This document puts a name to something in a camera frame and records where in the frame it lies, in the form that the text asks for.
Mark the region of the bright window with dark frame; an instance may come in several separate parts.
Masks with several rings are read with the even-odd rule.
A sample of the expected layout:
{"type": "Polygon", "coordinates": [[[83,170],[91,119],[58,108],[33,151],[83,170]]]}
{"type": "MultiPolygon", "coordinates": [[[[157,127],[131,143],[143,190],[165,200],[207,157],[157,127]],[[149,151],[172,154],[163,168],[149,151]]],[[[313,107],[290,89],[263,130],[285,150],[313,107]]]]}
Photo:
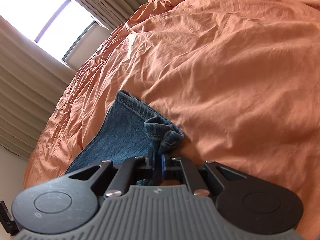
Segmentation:
{"type": "Polygon", "coordinates": [[[57,60],[67,61],[98,23],[76,0],[1,0],[1,16],[57,60]]]}

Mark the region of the orange bed sheet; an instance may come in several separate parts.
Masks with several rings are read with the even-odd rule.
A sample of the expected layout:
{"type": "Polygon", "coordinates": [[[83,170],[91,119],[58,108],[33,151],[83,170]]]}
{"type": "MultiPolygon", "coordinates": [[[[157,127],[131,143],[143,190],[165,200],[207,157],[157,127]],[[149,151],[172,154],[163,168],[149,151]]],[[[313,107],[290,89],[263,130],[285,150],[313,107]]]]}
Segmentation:
{"type": "Polygon", "coordinates": [[[121,89],[184,132],[181,155],[294,191],[319,236],[319,0],[148,0],[78,70],[23,186],[64,174],[121,89]]]}

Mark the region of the beige curtain left of window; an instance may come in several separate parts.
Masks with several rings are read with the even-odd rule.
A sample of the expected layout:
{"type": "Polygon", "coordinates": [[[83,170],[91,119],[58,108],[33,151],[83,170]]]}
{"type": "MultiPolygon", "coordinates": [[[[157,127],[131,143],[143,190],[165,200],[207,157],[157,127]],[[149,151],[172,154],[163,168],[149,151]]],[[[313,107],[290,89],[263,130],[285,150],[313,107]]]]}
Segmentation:
{"type": "Polygon", "coordinates": [[[1,18],[1,146],[29,159],[75,70],[1,18]]]}

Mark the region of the blue denim jeans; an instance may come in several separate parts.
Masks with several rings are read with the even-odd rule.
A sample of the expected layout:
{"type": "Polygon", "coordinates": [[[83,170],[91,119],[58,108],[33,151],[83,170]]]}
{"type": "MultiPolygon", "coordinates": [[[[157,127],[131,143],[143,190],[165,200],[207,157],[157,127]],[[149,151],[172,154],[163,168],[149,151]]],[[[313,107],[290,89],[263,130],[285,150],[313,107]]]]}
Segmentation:
{"type": "Polygon", "coordinates": [[[162,155],[170,155],[183,140],[178,126],[125,90],[116,93],[97,135],[67,168],[74,172],[102,160],[122,164],[127,158],[156,156],[156,182],[163,180],[162,155]]]}

